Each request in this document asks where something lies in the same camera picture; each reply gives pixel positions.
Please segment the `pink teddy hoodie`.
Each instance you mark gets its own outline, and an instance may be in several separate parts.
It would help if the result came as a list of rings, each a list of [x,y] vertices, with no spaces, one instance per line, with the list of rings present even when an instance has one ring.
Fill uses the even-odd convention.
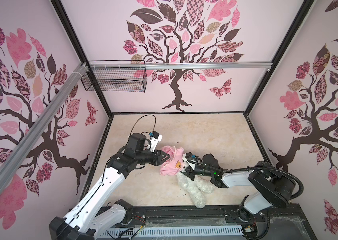
[[[183,148],[176,148],[175,146],[164,146],[162,151],[170,154],[171,162],[167,166],[161,166],[160,175],[162,176],[175,176],[184,168],[183,161]]]

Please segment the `white teddy bear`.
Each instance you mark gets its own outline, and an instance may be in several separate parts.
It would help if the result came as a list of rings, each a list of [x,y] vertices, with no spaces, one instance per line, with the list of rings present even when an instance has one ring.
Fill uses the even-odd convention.
[[[176,177],[179,186],[188,192],[195,207],[199,209],[204,208],[206,205],[205,194],[213,193],[216,187],[198,176],[196,176],[194,180],[191,180],[183,173],[178,173]]]

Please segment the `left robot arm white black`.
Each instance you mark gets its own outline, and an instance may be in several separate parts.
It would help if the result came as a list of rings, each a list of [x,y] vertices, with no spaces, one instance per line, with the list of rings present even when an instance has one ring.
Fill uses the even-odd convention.
[[[63,218],[55,217],[50,222],[53,240],[95,240],[114,225],[130,221],[127,215],[132,205],[123,200],[103,213],[100,209],[138,165],[160,166],[170,158],[156,149],[162,135],[152,132],[149,136],[149,139],[138,133],[129,136],[127,144],[110,157],[101,177],[82,200]]]

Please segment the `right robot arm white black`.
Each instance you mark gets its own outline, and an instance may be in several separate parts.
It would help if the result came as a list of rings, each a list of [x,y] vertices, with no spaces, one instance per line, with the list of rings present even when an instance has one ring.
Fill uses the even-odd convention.
[[[290,200],[303,193],[303,184],[297,177],[265,161],[259,161],[254,167],[225,170],[212,154],[199,158],[186,153],[182,158],[188,164],[184,175],[192,181],[196,176],[203,176],[210,177],[211,184],[220,189],[235,186],[256,188],[256,192],[246,196],[237,209],[240,219],[245,222],[271,206],[286,208]]]

